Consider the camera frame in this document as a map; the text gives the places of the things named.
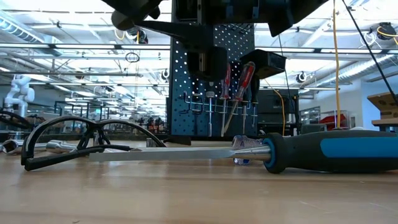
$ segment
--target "blue pegboard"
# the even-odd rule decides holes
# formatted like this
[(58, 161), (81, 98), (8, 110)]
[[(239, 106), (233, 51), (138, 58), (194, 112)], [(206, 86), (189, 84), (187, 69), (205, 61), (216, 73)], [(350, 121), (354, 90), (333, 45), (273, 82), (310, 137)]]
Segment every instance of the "blue pegboard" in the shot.
[[(254, 28), (252, 24), (241, 24), (239, 27), (232, 24), (214, 26), (215, 46), (228, 50), (228, 60), (231, 64), (231, 88), (229, 94), (233, 96), (241, 74), (239, 58), (254, 50)], [(187, 70), (187, 51), (182, 44), (172, 39), (170, 53), (170, 107), (168, 111), (169, 133), (176, 136), (207, 136), (209, 101), (205, 97), (208, 82), (199, 80)], [(215, 83), (217, 100), (213, 99), (213, 134), (221, 136), (223, 100), (220, 100), (220, 82)], [(226, 120), (232, 108), (233, 101), (228, 101)], [(242, 108), (238, 109), (225, 136), (235, 136), (243, 132)], [(246, 117), (245, 134), (257, 136), (257, 120), (252, 127), (252, 116)]]

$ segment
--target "wooden table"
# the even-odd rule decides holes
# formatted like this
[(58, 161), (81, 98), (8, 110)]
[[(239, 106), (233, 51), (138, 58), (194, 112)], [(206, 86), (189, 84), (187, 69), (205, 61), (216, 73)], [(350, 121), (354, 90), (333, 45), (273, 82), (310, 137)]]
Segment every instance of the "wooden table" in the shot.
[[(193, 142), (209, 145), (226, 144)], [(19, 156), (0, 154), (0, 222), (396, 224), (397, 186), (398, 172), (274, 175), (261, 162), (242, 167), (231, 159), (100, 164), (81, 158), (26, 172)]]

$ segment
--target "hanging screwdriver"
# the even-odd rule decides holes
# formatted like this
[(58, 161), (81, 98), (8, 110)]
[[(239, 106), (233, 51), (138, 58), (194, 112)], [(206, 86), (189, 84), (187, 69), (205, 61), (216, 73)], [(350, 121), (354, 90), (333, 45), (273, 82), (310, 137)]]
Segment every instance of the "hanging screwdriver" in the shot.
[(243, 120), (243, 131), (242, 134), (244, 134), (244, 130), (246, 128), (246, 116), (247, 114), (247, 110), (248, 110), (248, 103), (249, 103), (249, 99), (248, 99), (248, 91), (249, 89), (247, 89), (244, 94), (243, 94), (243, 100), (242, 100), (242, 107), (243, 107), (243, 112), (242, 112), (242, 120)]
[(243, 100), (243, 94), (249, 86), (249, 83), (251, 81), (255, 69), (256, 65), (253, 62), (248, 62), (243, 66), (242, 74), (239, 78), (239, 83), (238, 83), (238, 92), (236, 92), (234, 97), (235, 103), (232, 107), (231, 114), (229, 115), (228, 122), (224, 127), (224, 133), (227, 132), (228, 130), (229, 124), (232, 120), (232, 116), (235, 112), (236, 107), (238, 106), (238, 103)]
[(229, 85), (231, 84), (231, 65), (227, 64), (225, 79), (221, 81), (221, 97), (223, 100), (223, 124), (221, 127), (221, 137), (224, 137), (224, 125), (225, 125), (225, 114), (226, 114), (226, 101), (230, 99), (229, 96)]
[(253, 107), (253, 115), (252, 115), (253, 122), (251, 124), (251, 127), (254, 128), (254, 126), (256, 125), (256, 117), (257, 117), (256, 106), (259, 103), (257, 94), (259, 93), (260, 90), (260, 78), (257, 75), (253, 76), (251, 80), (250, 90), (251, 90), (251, 104)]
[(212, 123), (211, 123), (211, 116), (212, 116), (212, 107), (213, 107), (213, 98), (216, 96), (214, 93), (214, 82), (209, 82), (209, 85), (207, 87), (208, 91), (206, 92), (206, 97), (208, 98), (209, 101), (209, 123), (208, 123), (208, 136), (211, 137), (212, 135)]

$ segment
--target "screwdriver shaft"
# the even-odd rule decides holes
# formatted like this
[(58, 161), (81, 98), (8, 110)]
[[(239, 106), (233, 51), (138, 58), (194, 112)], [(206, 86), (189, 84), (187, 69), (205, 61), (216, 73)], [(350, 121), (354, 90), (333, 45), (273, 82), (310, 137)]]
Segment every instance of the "screwdriver shaft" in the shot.
[(228, 121), (227, 121), (227, 123), (226, 123), (226, 125), (224, 127), (224, 133), (228, 130), (229, 124), (230, 124), (230, 122), (232, 120), (232, 116), (234, 116), (234, 112), (235, 112), (235, 109), (236, 109), (237, 106), (238, 106), (238, 102), (235, 101), (234, 106), (232, 107), (232, 110), (231, 110), (231, 114), (229, 115)]
[(223, 102), (223, 125), (221, 127), (221, 137), (224, 137), (225, 114), (226, 114), (226, 99), (224, 99)]

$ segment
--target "cable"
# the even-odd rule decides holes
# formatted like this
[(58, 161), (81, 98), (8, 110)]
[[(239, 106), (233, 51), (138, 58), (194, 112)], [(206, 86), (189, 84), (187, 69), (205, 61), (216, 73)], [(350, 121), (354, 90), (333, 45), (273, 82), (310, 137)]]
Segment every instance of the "cable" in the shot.
[[(352, 19), (353, 22), (354, 22), (354, 25), (355, 25), (356, 29), (358, 30), (359, 34), (361, 35), (362, 39), (364, 40), (365, 37), (362, 35), (361, 29), (359, 28), (358, 24), (356, 23), (353, 14), (351, 13), (349, 7), (347, 6), (345, 0), (342, 0), (342, 1), (343, 1), (344, 5), (345, 5), (347, 11), (348, 11), (349, 16), (351, 17), (351, 19)], [(394, 91), (392, 91), (392, 88), (391, 88), (389, 82), (387, 81), (387, 78), (386, 78), (386, 76), (384, 75), (384, 72), (383, 72), (383, 70), (381, 69), (381, 67), (380, 67), (380, 65), (379, 65), (379, 62), (376, 60), (376, 58), (375, 58), (375, 56), (374, 56), (374, 54), (373, 54), (373, 52), (372, 52), (372, 49), (370, 48), (370, 46), (368, 45), (368, 43), (366, 43), (366, 41), (365, 41), (365, 44), (366, 44), (366, 48), (369, 50), (369, 53), (371, 54), (372, 59), (374, 60), (374, 63), (376, 64), (377, 69), (378, 69), (379, 72), (380, 72), (381, 77), (383, 77), (384, 83), (386, 83), (386, 86), (387, 86), (387, 88), (388, 88), (388, 90), (389, 90), (389, 92), (390, 92), (392, 98), (394, 99), (394, 102), (395, 102), (396, 105), (398, 106), (398, 99), (397, 99), (397, 97), (396, 97)]]
[(116, 32), (116, 29), (114, 29), (113, 31), (114, 31), (114, 35), (115, 35), (116, 38), (119, 39), (119, 40), (123, 40), (124, 37), (126, 36), (126, 32), (125, 32), (125, 31), (123, 31), (123, 36), (122, 36), (122, 37), (119, 37), (119, 36), (118, 36), (118, 33)]
[(264, 80), (265, 80), (266, 83), (268, 84), (269, 88), (271, 88), (271, 89), (279, 96), (280, 102), (282, 103), (282, 117), (283, 117), (283, 120), (284, 120), (284, 123), (283, 123), (284, 126), (283, 126), (283, 128), (282, 128), (282, 136), (285, 136), (286, 119), (285, 119), (285, 103), (284, 103), (284, 99), (283, 99), (282, 95), (281, 95), (278, 91), (276, 91), (276, 90), (268, 83), (268, 81), (267, 81), (266, 79), (264, 79)]
[(398, 37), (398, 35), (392, 35), (392, 34), (386, 34), (380, 31), (380, 29), (382, 29), (382, 27), (378, 27), (377, 28), (377, 32), (381, 35), (385, 35), (386, 37), (392, 37), (394, 38), (394, 41), (396, 42), (396, 44), (398, 45), (398, 40), (396, 39), (396, 37)]
[(337, 123), (336, 127), (340, 128), (341, 122), (341, 111), (340, 111), (340, 93), (338, 89), (338, 77), (340, 74), (340, 62), (338, 60), (338, 48), (337, 48), (337, 34), (336, 34), (336, 0), (333, 0), (333, 39), (335, 42), (335, 56), (336, 56), (336, 105), (337, 105)]
[[(281, 52), (282, 56), (284, 56), (284, 51), (283, 51), (283, 48), (282, 48), (282, 41), (280, 41), (280, 35), (278, 35), (278, 39), (279, 39), (280, 52)], [(285, 69), (285, 77), (286, 77), (287, 92), (289, 93), (289, 101), (290, 101), (290, 104), (292, 105), (292, 109), (295, 111), (295, 106), (293, 105), (293, 101), (292, 101), (293, 98), (292, 98), (292, 95), (290, 94), (289, 79), (287, 78), (286, 69)], [(294, 116), (295, 116), (296, 121), (298, 121), (299, 120), (299, 115), (296, 114), (296, 112), (295, 112)]]

